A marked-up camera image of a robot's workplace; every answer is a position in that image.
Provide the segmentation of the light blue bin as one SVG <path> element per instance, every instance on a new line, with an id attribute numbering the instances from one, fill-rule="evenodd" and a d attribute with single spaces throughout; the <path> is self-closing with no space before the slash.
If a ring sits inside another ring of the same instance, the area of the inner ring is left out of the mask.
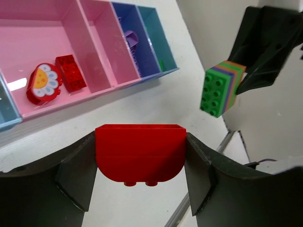
<path id="1" fill-rule="evenodd" d="M 22 122 L 7 82 L 0 72 L 0 131 L 8 131 Z"/>
<path id="2" fill-rule="evenodd" d="M 177 71 L 179 68 L 177 67 L 173 57 L 156 8 L 138 6 L 138 9 L 142 16 L 157 59 L 162 60 L 164 64 L 165 70 L 160 75 L 156 76 L 156 78 L 160 78 Z"/>

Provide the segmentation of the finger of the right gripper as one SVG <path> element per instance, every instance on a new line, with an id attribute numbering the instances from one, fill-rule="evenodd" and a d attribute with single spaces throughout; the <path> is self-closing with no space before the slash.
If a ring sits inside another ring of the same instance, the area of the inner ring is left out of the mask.
<path id="1" fill-rule="evenodd" d="M 235 62 L 246 67 L 246 77 L 239 84 L 236 94 L 269 87 L 274 84 L 292 50 L 302 42 L 235 44 Z"/>
<path id="2" fill-rule="evenodd" d="M 234 45 L 228 58 L 229 61 L 235 62 L 236 43 L 260 43 L 262 45 L 260 37 L 262 22 L 261 8 L 252 6 L 246 8 Z"/>

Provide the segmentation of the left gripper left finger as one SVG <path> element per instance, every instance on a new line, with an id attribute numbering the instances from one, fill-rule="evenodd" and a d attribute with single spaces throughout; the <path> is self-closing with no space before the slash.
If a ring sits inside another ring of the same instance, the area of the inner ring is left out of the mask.
<path id="1" fill-rule="evenodd" d="M 0 174 L 2 227 L 80 227 L 97 173 L 95 133 Z"/>

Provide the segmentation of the small purple lego block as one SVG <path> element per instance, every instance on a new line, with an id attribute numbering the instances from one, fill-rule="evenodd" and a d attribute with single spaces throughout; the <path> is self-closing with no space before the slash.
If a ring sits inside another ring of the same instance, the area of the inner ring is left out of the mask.
<path id="1" fill-rule="evenodd" d="M 136 47 L 139 43 L 139 38 L 137 36 L 137 34 L 134 31 L 128 30 L 124 32 L 126 41 L 129 45 L 129 48 L 133 51 L 136 50 Z"/>

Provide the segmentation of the red flower lego block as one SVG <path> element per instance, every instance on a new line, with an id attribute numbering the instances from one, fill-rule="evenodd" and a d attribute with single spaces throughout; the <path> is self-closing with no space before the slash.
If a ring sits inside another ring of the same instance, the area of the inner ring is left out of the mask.
<path id="1" fill-rule="evenodd" d="M 26 95 L 28 100 L 35 105 L 44 105 L 53 101 L 60 94 L 62 73 L 53 64 L 41 63 L 32 72 Z"/>

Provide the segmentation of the red lego brick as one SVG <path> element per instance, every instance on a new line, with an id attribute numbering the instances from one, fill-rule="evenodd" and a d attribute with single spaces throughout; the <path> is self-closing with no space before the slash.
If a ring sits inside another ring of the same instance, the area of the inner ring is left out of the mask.
<path id="1" fill-rule="evenodd" d="M 63 83 L 69 93 L 87 86 L 72 54 L 56 57 L 55 64 L 61 71 Z"/>

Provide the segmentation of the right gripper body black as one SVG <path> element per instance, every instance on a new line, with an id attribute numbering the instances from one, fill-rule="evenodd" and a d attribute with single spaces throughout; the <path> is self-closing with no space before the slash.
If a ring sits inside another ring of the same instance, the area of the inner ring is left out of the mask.
<path id="1" fill-rule="evenodd" d="M 261 43 L 272 58 L 287 59 L 292 50 L 303 44 L 303 13 L 292 9 L 264 6 Z"/>

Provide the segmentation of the right light blue bin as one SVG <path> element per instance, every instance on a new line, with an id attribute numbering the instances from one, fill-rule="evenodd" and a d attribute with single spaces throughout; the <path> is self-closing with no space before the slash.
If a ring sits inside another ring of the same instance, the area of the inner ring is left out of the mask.
<path id="1" fill-rule="evenodd" d="M 179 68 L 177 67 L 173 57 L 156 8 L 138 6 L 138 9 L 142 16 L 157 59 L 162 60 L 164 64 L 165 70 L 160 75 L 156 76 L 156 78 L 160 78 L 177 71 Z"/>

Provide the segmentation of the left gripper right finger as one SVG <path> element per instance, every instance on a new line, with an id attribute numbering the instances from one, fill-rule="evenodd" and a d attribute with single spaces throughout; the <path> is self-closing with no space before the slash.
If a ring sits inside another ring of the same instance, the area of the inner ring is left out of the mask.
<path id="1" fill-rule="evenodd" d="M 271 175 L 209 148 L 187 134 L 185 172 L 200 227 L 300 227 L 303 169 Z"/>

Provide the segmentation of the small pink bin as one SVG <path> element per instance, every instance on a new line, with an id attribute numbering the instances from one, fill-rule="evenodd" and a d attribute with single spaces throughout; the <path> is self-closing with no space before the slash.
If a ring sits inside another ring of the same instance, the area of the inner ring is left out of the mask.
<path id="1" fill-rule="evenodd" d="M 141 77 L 112 4 L 82 0 L 81 5 L 110 85 L 122 89 L 139 82 Z"/>

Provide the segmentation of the left light blue bin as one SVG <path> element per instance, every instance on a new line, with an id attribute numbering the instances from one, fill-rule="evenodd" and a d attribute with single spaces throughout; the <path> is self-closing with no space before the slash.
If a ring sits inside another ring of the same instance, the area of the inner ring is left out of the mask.
<path id="1" fill-rule="evenodd" d="M 0 131 L 8 131 L 22 122 L 7 82 L 0 72 Z"/>

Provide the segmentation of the green lego brick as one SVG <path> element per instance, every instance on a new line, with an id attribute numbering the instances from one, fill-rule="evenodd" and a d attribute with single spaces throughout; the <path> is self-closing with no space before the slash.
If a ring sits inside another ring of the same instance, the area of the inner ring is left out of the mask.
<path id="1" fill-rule="evenodd" d="M 159 62 L 159 65 L 160 65 L 160 69 L 161 71 L 163 72 L 165 69 L 164 69 L 164 64 L 163 64 L 163 61 L 162 60 L 158 60 Z"/>

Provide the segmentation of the striped lego plate stack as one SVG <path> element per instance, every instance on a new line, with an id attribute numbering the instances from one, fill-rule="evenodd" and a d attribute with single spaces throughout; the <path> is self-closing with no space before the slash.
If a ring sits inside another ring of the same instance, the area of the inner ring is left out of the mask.
<path id="1" fill-rule="evenodd" d="M 223 61 L 205 72 L 200 110 L 220 117 L 236 101 L 236 91 L 246 67 L 231 61 Z"/>

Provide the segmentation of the dark blue bin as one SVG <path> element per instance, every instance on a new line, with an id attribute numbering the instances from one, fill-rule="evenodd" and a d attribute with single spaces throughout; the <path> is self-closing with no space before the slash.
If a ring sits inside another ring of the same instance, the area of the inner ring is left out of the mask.
<path id="1" fill-rule="evenodd" d="M 141 78 L 159 75 L 160 66 L 137 6 L 118 2 L 112 5 Z"/>

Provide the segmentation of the red striped lego block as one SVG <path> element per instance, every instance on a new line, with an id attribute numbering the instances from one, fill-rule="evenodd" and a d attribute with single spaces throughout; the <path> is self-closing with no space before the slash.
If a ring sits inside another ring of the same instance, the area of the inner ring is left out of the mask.
<path id="1" fill-rule="evenodd" d="M 187 131 L 177 124 L 104 124 L 95 129 L 96 163 L 108 179 L 156 186 L 179 174 Z"/>

